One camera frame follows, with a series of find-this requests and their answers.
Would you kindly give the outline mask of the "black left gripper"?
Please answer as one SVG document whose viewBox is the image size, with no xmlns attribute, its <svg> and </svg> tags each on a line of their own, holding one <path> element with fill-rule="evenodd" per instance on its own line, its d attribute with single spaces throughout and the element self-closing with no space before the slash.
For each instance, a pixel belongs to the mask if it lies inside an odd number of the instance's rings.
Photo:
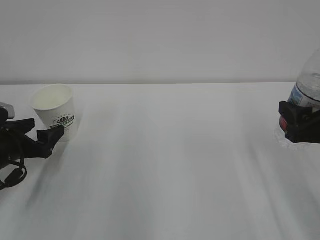
<svg viewBox="0 0 320 240">
<path fill-rule="evenodd" d="M 25 159 L 48 159 L 53 154 L 53 149 L 59 140 L 64 136 L 64 127 L 57 126 L 48 130 L 37 130 L 37 141 L 25 134 L 35 127 L 33 118 L 12 120 L 8 119 L 8 112 L 0 108 L 0 169 L 8 165 L 17 164 L 19 168 L 24 167 L 19 144 L 20 139 L 16 136 L 23 136 L 22 150 Z"/>
</svg>

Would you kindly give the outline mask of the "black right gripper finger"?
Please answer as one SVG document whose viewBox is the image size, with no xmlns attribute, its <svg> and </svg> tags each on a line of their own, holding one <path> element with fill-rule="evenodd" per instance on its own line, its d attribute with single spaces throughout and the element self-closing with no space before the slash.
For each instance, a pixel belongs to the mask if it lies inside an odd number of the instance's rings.
<svg viewBox="0 0 320 240">
<path fill-rule="evenodd" d="M 301 107 L 280 101 L 278 112 L 281 115 L 279 125 L 285 138 L 293 144 L 320 143 L 320 112 L 312 107 Z"/>
</svg>

